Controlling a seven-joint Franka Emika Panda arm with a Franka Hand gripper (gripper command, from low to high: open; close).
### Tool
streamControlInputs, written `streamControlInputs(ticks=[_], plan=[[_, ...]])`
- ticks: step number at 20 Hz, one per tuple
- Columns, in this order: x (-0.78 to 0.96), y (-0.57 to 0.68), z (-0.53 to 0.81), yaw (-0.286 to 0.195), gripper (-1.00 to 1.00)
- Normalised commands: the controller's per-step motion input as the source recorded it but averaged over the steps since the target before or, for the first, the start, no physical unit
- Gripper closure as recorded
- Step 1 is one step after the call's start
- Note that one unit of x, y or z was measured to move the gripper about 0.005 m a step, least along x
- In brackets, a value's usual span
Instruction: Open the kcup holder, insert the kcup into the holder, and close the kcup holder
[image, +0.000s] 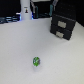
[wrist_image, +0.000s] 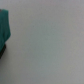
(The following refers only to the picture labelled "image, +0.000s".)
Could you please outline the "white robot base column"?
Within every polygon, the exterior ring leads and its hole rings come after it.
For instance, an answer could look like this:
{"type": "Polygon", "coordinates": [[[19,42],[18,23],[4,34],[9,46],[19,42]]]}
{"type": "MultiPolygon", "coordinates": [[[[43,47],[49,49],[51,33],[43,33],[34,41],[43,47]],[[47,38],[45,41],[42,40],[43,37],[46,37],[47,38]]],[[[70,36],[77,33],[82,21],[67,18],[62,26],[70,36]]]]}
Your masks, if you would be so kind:
{"type": "Polygon", "coordinates": [[[21,2],[21,19],[30,20],[32,18],[30,9],[30,0],[20,0],[21,2]]]}

